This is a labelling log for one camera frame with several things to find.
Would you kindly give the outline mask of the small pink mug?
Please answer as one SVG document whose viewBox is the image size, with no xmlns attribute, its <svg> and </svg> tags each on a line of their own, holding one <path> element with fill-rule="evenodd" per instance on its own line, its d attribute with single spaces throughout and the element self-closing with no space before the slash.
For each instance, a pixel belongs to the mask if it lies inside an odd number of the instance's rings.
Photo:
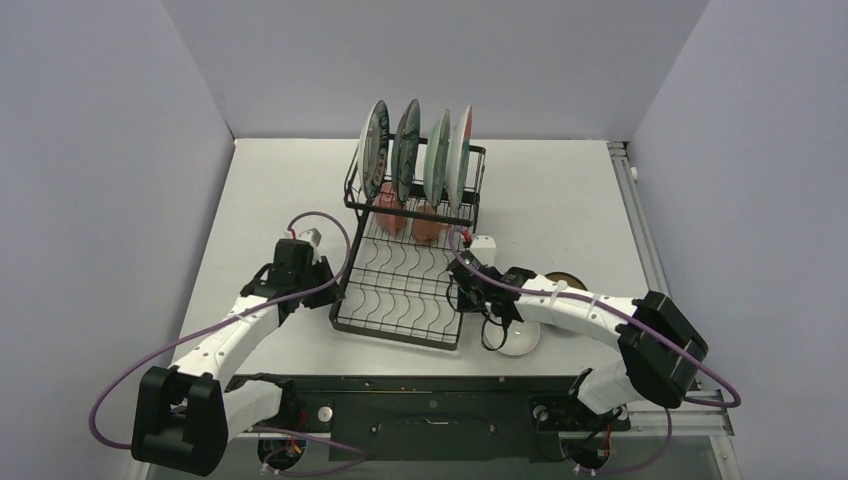
<svg viewBox="0 0 848 480">
<path fill-rule="evenodd" d="M 438 242 L 445 224 L 421 218 L 414 218 L 412 222 L 412 238 L 416 243 L 430 246 Z"/>
</svg>

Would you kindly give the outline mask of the large pink mug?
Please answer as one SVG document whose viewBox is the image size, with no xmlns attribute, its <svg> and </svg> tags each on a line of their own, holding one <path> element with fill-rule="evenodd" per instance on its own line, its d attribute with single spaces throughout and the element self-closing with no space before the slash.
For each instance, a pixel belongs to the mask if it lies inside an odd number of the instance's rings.
<svg viewBox="0 0 848 480">
<path fill-rule="evenodd" d="M 404 230 L 407 224 L 407 218 L 395 214 L 395 211 L 402 209 L 402 205 L 393 190 L 391 182 L 386 181 L 381 185 L 374 205 L 378 208 L 391 210 L 391 213 L 380 211 L 375 214 L 375 220 L 379 227 L 390 236 L 396 236 Z"/>
</svg>

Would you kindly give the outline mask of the black wire dish rack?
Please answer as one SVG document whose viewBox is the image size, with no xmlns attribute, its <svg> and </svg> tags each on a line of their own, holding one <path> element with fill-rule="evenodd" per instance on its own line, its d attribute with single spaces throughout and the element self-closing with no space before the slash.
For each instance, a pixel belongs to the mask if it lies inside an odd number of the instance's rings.
<svg viewBox="0 0 848 480">
<path fill-rule="evenodd" d="M 357 219 L 350 260 L 339 281 L 342 300 L 330 310 L 331 325 L 342 332 L 454 351 L 464 314 L 453 305 L 457 286 L 447 271 L 453 260 L 447 234 L 424 246 L 412 238 L 412 222 L 421 218 L 475 231 L 480 210 L 486 150 L 471 148 L 468 178 L 457 213 L 447 202 L 429 212 L 422 175 L 417 173 L 405 206 L 395 211 L 407 218 L 404 230 L 390 236 L 375 220 L 388 212 L 367 202 L 360 188 L 358 163 L 352 160 L 343 183 L 343 201 Z"/>
</svg>

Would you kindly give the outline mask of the red and blue plate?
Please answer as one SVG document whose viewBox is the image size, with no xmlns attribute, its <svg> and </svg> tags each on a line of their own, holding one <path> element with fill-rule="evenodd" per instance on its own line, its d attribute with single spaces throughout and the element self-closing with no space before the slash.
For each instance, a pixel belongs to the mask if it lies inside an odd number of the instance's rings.
<svg viewBox="0 0 848 480">
<path fill-rule="evenodd" d="M 470 155 L 470 137 L 473 126 L 473 107 L 468 105 L 451 133 L 446 171 L 446 191 L 449 208 L 457 213 L 465 188 Z"/>
</svg>

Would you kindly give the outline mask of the light teal flower plate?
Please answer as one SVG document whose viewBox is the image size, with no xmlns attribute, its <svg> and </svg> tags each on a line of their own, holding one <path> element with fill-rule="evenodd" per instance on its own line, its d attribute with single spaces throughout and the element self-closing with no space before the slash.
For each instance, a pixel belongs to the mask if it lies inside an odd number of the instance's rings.
<svg viewBox="0 0 848 480">
<path fill-rule="evenodd" d="M 429 206 L 436 210 L 442 200 L 450 137 L 451 114 L 445 109 L 431 128 L 427 142 L 423 187 Z"/>
</svg>

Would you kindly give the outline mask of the green rimmed white plate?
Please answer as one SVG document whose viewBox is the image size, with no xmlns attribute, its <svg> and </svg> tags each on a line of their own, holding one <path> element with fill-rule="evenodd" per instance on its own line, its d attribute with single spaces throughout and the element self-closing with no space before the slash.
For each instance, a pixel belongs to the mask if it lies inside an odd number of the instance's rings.
<svg viewBox="0 0 848 480">
<path fill-rule="evenodd" d="M 388 107 L 380 99 L 368 114 L 357 147 L 361 190 L 367 202 L 377 197 L 383 183 L 387 169 L 389 133 Z"/>
</svg>

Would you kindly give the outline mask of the blue glazed plate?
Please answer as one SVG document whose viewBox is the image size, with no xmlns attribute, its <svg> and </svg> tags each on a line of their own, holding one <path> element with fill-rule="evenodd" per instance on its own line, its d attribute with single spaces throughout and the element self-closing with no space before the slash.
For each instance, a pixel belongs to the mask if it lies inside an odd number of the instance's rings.
<svg viewBox="0 0 848 480">
<path fill-rule="evenodd" d="M 405 108 L 398 123 L 392 148 L 392 188 L 401 206 L 410 196 L 420 140 L 421 111 L 417 98 Z"/>
</svg>

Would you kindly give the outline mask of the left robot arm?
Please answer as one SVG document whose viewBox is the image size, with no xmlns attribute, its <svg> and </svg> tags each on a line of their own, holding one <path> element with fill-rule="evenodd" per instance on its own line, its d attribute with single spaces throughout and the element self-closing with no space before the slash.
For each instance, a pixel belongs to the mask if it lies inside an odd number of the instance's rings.
<svg viewBox="0 0 848 480">
<path fill-rule="evenodd" d="M 256 347 L 299 308 L 316 309 L 340 297 L 315 229 L 280 239 L 270 263 L 241 289 L 228 317 L 169 367 L 152 367 L 139 385 L 131 455 L 198 476 L 220 463 L 228 443 L 264 421 L 291 427 L 298 402 L 283 387 L 250 380 L 229 384 Z"/>
</svg>

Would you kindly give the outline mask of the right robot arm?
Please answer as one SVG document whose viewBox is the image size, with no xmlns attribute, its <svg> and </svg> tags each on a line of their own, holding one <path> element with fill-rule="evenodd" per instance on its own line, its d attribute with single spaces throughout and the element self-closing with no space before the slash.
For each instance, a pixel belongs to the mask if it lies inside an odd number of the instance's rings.
<svg viewBox="0 0 848 480">
<path fill-rule="evenodd" d="M 619 354 L 608 366 L 588 367 L 572 385 L 564 413 L 578 427 L 632 401 L 679 407 L 696 375 L 691 362 L 703 361 L 709 351 L 706 340 L 661 292 L 642 298 L 593 294 L 520 267 L 501 273 L 469 251 L 455 256 L 447 270 L 469 300 L 488 306 L 506 323 L 551 325 Z"/>
</svg>

